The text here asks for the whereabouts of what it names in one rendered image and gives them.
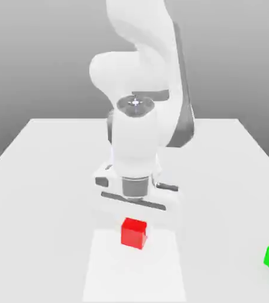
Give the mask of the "small red cube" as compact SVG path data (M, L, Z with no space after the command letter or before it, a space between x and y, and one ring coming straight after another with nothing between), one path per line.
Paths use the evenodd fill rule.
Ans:
M147 239L146 229L147 223L145 221L132 218L124 219L121 225L121 243L142 250Z

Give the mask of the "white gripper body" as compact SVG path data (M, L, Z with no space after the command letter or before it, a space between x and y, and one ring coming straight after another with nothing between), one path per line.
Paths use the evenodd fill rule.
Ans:
M117 220L129 217L158 228L177 228L183 216L183 197L180 192L155 189L142 199L129 199L97 190L92 196L92 207Z

